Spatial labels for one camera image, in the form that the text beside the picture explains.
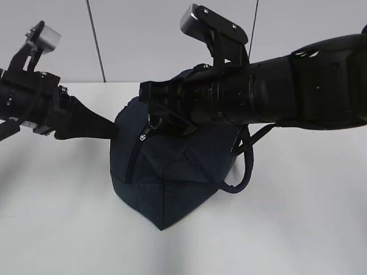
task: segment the black bag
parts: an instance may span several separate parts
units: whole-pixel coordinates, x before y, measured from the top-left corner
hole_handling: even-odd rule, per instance
[[[236,159],[230,150],[237,127],[203,127],[179,137],[147,133],[147,118],[147,104],[138,98],[118,114],[119,134],[111,140],[111,178],[118,196],[157,228],[176,223],[218,189],[237,193],[245,188],[252,172],[252,147],[245,152],[244,180],[236,187],[224,182]]]

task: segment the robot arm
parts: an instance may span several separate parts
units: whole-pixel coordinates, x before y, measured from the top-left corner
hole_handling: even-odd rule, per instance
[[[0,124],[0,140],[19,132],[21,125],[40,135],[55,131],[58,140],[114,137],[116,125],[70,96],[58,76],[34,71],[41,55],[52,52],[61,36],[44,21],[26,36],[8,70],[0,69],[0,119],[5,120]]]
[[[149,116],[172,133],[187,135],[209,124],[334,130],[367,125],[367,27],[361,34],[332,38],[293,53],[249,63],[246,33],[205,6],[191,5],[181,30],[206,43],[213,65],[190,75],[140,84]]]

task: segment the bag strap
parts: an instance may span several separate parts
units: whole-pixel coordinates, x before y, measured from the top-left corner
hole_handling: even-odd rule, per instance
[[[242,142],[245,143],[246,140],[250,138],[250,133],[248,130],[248,127],[246,127],[243,130],[242,135]],[[231,193],[231,194],[237,194],[245,189],[247,186],[251,174],[252,174],[252,168],[253,168],[253,148],[252,145],[248,146],[246,150],[244,151],[244,161],[245,161],[245,174],[243,177],[243,180],[240,184],[237,186],[228,185],[224,180],[220,179],[216,173],[209,168],[207,165],[205,158],[201,155],[199,151],[197,151],[194,147],[190,146],[185,151],[186,157],[195,165],[197,166],[200,171],[210,180],[211,183],[213,183],[216,187],[218,187],[220,190],[223,190],[225,192]]]

